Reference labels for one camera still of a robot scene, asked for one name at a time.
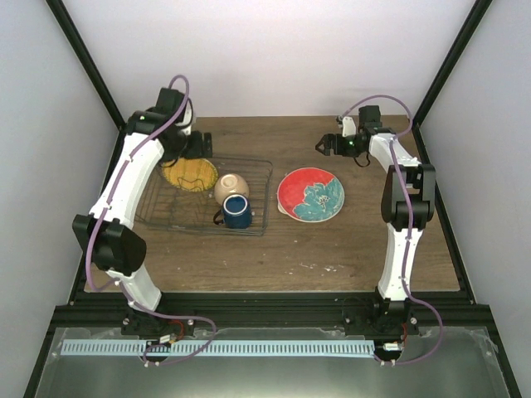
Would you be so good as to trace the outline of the yellow woven pattern plate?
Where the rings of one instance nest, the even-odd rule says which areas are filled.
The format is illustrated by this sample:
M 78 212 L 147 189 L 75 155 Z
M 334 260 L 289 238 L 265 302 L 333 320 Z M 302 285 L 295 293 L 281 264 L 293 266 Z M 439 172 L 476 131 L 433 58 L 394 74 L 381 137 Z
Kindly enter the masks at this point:
M 167 162 L 161 166 L 170 185 L 185 192 L 204 192 L 215 186 L 219 178 L 216 167 L 205 158 Z

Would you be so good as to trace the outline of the beige ceramic bowl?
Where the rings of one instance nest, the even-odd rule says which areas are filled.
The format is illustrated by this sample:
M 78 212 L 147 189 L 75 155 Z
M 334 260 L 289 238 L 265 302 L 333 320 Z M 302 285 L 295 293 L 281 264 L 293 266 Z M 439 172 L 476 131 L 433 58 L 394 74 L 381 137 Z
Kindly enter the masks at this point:
M 236 173 L 228 173 L 220 176 L 214 187 L 216 202 L 221 205 L 227 197 L 234 194 L 249 197 L 250 188 L 246 180 Z

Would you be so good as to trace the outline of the red and teal plate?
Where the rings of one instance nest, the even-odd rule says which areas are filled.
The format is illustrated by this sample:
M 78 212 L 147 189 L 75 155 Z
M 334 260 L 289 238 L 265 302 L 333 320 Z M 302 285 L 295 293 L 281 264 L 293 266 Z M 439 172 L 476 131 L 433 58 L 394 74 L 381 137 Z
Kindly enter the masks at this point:
M 332 219 L 343 208 L 344 199 L 341 181 L 318 167 L 301 167 L 288 172 L 276 192 L 279 212 L 304 223 Z

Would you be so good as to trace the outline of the black wire dish rack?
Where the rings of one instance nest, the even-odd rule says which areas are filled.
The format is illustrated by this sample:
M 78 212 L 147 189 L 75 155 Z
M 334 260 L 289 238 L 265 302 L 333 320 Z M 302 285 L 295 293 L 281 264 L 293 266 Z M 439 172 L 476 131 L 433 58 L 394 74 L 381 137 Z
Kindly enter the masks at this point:
M 223 235 L 263 235 L 268 225 L 270 180 L 269 161 L 249 158 L 207 158 L 219 177 L 236 173 L 250 188 L 252 223 L 246 229 L 229 229 L 215 225 L 214 215 L 221 209 L 214 197 L 214 187 L 204 192 L 185 192 L 168 183 L 161 166 L 151 173 L 138 204 L 135 220 L 146 226 L 168 231 L 186 231 Z

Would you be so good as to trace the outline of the dark blue ceramic mug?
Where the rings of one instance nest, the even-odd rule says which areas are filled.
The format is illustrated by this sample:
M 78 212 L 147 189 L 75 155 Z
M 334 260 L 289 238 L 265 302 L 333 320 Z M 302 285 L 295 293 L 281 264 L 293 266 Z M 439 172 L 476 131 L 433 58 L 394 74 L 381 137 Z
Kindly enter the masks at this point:
M 213 223 L 230 229 L 246 229 L 251 226 L 250 203 L 242 194 L 231 194 L 222 203 L 221 209 L 214 215 Z

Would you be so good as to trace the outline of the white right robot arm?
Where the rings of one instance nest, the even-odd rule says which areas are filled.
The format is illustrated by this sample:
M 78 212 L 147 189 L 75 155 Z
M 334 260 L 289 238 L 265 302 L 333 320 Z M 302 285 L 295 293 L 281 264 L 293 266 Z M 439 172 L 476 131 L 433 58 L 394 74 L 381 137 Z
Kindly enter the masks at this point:
M 382 193 L 381 215 L 387 225 L 387 251 L 378 292 L 390 302 L 411 295 L 410 279 L 419 240 L 435 212 L 436 170 L 411 155 L 398 134 L 382 126 L 380 109 L 367 105 L 358 111 L 358 121 L 339 116 L 340 133 L 327 133 L 315 145 L 325 156 L 332 154 L 377 160 L 387 173 Z

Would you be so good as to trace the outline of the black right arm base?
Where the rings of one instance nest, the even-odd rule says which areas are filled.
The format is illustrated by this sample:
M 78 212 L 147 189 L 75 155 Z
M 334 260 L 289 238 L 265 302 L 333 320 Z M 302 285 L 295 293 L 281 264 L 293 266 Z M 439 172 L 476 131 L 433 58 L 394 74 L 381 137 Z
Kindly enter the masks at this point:
M 379 298 L 346 298 L 341 316 L 344 326 L 356 334 L 391 336 L 409 332 L 411 302 Z

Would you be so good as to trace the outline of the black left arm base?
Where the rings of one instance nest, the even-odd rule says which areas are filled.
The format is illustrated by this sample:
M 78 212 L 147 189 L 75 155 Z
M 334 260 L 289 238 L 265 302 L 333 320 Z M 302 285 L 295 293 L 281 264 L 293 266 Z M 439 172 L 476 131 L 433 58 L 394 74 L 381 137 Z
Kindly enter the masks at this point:
M 130 308 L 123 319 L 121 332 L 124 335 L 141 338 L 156 338 L 176 334 L 178 337 L 191 336 L 194 326 L 188 320 L 169 320 Z

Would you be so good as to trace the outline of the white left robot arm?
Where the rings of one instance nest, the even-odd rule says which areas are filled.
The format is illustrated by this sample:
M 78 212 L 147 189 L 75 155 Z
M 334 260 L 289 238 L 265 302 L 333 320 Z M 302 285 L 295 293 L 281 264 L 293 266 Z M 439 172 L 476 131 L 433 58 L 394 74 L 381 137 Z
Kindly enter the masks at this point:
M 159 307 L 162 293 L 144 264 L 147 244 L 134 228 L 134 216 L 156 167 L 180 159 L 212 156 L 212 136 L 192 130 L 194 112 L 187 90 L 163 87 L 156 105 L 129 117 L 124 141 L 105 189 L 85 215 L 75 216 L 72 229 L 85 257 L 87 283 L 97 291 L 91 268 L 104 271 L 139 311 L 140 324 L 159 335 L 169 314 Z

